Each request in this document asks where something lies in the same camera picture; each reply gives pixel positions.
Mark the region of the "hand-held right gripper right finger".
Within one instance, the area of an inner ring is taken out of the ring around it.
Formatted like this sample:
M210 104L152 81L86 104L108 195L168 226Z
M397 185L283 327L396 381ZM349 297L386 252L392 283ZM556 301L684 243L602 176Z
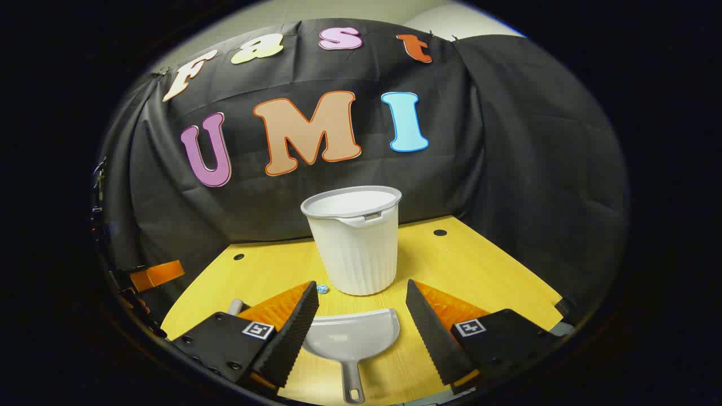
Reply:
M406 306L442 383L455 394L499 385L567 335L510 308L485 311L416 280L408 280Z

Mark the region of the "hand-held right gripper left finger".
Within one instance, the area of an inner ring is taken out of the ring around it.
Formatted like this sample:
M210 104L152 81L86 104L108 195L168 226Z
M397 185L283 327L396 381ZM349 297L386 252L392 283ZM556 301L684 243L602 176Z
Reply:
M284 387L318 310L315 281L248 307L215 312L172 340L190 360L238 386Z

